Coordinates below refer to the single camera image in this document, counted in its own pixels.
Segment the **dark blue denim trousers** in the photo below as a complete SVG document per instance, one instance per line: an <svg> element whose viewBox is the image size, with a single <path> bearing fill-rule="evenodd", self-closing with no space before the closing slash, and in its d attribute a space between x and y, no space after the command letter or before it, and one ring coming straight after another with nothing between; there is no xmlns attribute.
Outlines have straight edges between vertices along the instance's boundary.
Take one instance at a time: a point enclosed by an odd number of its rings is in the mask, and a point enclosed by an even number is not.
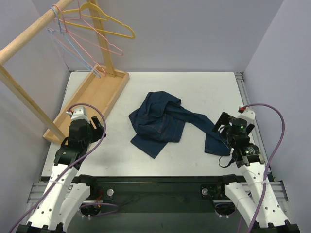
<svg viewBox="0 0 311 233"><path fill-rule="evenodd" d="M204 152L228 156L230 150L214 133L214 123L205 115L193 113L181 106L181 99L165 92L149 92L129 115L136 135L131 143L152 158L156 158L167 143L178 143L186 123L206 134Z"/></svg>

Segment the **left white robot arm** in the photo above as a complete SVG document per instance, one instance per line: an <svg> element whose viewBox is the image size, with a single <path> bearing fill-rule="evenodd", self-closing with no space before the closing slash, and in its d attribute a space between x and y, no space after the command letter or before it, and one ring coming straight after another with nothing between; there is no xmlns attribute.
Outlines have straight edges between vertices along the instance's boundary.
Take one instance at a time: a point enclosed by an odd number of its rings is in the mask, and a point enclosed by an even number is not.
<svg viewBox="0 0 311 233"><path fill-rule="evenodd" d="M77 175L82 162L101 144L106 136L106 121L96 116L88 118L89 104L74 104L67 110L71 123L66 137L55 154L52 173L42 197L22 218L29 216L26 224L19 221L10 232L64 233L85 199L97 197L96 179Z"/></svg>

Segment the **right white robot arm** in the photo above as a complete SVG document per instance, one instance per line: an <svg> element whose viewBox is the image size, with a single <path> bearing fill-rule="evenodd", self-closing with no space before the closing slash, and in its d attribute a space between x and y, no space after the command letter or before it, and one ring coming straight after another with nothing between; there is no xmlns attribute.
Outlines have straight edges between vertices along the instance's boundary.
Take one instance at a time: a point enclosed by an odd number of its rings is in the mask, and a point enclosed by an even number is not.
<svg viewBox="0 0 311 233"><path fill-rule="evenodd" d="M289 221L268 180L274 155L265 161L259 147L250 141L249 134L255 127L252 107L253 104L240 107L238 117L223 112L213 128L225 140L231 160L245 178L250 194L245 192L236 175L222 176L215 186L216 194L233 202L249 233L298 233L298 225Z"/></svg>

